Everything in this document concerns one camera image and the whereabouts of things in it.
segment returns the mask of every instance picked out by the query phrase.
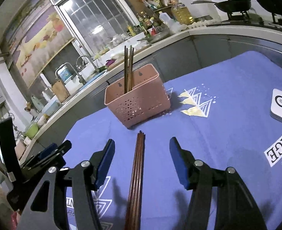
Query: kitchen sink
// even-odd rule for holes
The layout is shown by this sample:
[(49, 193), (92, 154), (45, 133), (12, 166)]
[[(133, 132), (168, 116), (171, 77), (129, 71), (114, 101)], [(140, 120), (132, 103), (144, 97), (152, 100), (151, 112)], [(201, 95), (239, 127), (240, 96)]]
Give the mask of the kitchen sink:
[(90, 79), (84, 86), (82, 86), (82, 88), (79, 88), (79, 90), (77, 90), (77, 91), (81, 91), (81, 90), (85, 89), (89, 84), (91, 84), (94, 80), (98, 79), (98, 78), (99, 78), (100, 76), (102, 76), (105, 72), (106, 72), (106, 70), (103, 71), (103, 72), (101, 72), (101, 73), (99, 73), (99, 74), (97, 74), (97, 75), (95, 75), (95, 76), (94, 76), (92, 79)]
[(93, 81), (95, 81), (96, 79), (98, 79), (99, 77), (101, 77), (105, 72), (106, 72), (106, 70), (103, 71), (103, 72), (101, 72), (101, 73), (99, 73), (99, 74), (96, 74), (96, 75), (95, 75), (92, 79), (90, 79), (85, 85), (83, 85), (81, 88), (79, 88), (79, 89), (78, 89), (77, 91), (75, 91), (73, 94), (71, 94), (66, 100), (64, 100), (61, 105), (66, 104), (66, 103), (67, 103), (68, 101), (70, 101), (73, 97), (75, 97), (77, 93), (79, 93), (80, 91), (82, 91), (83, 89), (85, 89), (86, 87), (88, 87), (91, 83), (93, 83)]

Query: blue tablecloth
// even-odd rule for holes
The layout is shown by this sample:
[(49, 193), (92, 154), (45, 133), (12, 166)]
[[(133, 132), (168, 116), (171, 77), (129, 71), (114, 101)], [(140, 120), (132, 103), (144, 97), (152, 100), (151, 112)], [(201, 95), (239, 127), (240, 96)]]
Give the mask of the blue tablecloth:
[[(109, 138), (115, 141), (108, 177), (93, 194), (104, 229), (123, 229), (137, 132), (142, 130), (146, 134), (142, 230), (181, 229), (188, 209), (192, 191), (179, 183), (169, 153), (173, 136), (183, 149), (210, 167), (235, 167), (268, 230), (274, 230), (282, 221), (282, 157), (277, 154), (281, 149), (267, 149), (282, 138), (282, 123), (270, 116), (272, 90), (282, 90), (282, 69), (260, 53), (246, 52), (164, 85), (171, 95), (170, 111), (128, 130), (105, 108), (79, 120), (67, 135), (72, 142), (65, 155), (69, 167), (102, 150)], [(195, 116), (184, 113), (193, 107), (180, 103), (186, 97), (178, 96), (185, 91), (197, 103)], [(269, 155), (276, 159), (272, 167)], [(67, 197), (69, 222), (74, 228), (71, 190)], [(208, 229), (214, 229), (215, 202), (214, 198)]]

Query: wooden chopstick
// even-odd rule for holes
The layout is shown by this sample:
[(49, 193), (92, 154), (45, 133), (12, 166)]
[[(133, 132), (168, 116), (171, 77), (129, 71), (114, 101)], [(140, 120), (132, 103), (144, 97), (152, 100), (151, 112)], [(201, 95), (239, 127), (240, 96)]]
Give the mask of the wooden chopstick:
[(133, 73), (132, 73), (132, 65), (134, 59), (134, 48), (130, 46), (130, 53), (129, 53), (129, 69), (128, 69), (128, 91), (130, 92), (133, 87)]
[(144, 134), (140, 134), (140, 155), (139, 155), (139, 167), (137, 170), (137, 183), (136, 183), (136, 196), (134, 200), (134, 212), (132, 215), (132, 228), (133, 230), (139, 230), (140, 229), (140, 223), (141, 223), (141, 203), (142, 203), (142, 185), (143, 185), (143, 165), (144, 165)]
[(134, 153), (133, 170), (128, 195), (124, 230), (139, 230), (141, 222), (141, 201), (143, 185), (145, 134), (140, 131)]
[(129, 195), (128, 195), (128, 204), (127, 204), (127, 209), (126, 209), (126, 217), (125, 217), (125, 230), (130, 230), (131, 229), (131, 217), (132, 217), (132, 210), (133, 210), (133, 198), (134, 198), (134, 192), (135, 192), (135, 177), (137, 173), (137, 162), (139, 160), (138, 155), (139, 155), (139, 147), (140, 147), (140, 138), (137, 137), (137, 142), (136, 142), (136, 148), (134, 152), (134, 162), (132, 166), (132, 173), (131, 173), (131, 181), (130, 181), (130, 188), (129, 188)]
[(127, 69), (128, 69), (128, 62), (127, 62), (127, 55), (126, 55), (126, 46), (124, 47), (124, 94), (127, 93)]

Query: cutting board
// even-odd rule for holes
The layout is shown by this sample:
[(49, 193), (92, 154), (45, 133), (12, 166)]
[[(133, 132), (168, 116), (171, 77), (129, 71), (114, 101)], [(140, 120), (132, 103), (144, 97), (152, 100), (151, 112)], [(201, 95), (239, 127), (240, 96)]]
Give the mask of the cutting board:
[[(143, 47), (141, 49), (139, 49), (138, 51), (134, 52), (134, 56), (140, 52), (142, 52), (143, 50), (145, 50), (146, 48), (149, 48), (150, 45), (147, 45), (146, 47)], [(113, 68), (117, 67), (118, 65), (122, 64), (124, 62), (124, 57), (121, 57), (119, 59), (117, 59), (115, 62), (113, 62), (110, 66), (108, 66), (107, 70), (110, 71)]]
[(57, 82), (52, 86), (51, 90), (56, 95), (60, 103), (71, 96), (61, 80), (57, 80)]

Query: wok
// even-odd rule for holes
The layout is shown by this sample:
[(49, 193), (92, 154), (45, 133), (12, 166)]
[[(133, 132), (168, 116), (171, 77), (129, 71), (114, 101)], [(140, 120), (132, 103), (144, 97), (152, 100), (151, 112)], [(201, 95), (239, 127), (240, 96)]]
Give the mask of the wok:
[(282, 6), (278, 0), (256, 0), (266, 11), (282, 16)]
[(251, 0), (227, 0), (223, 2), (212, 2), (206, 0), (197, 0), (191, 4), (200, 3), (214, 3), (214, 5), (225, 13), (243, 12), (248, 11), (251, 8)]

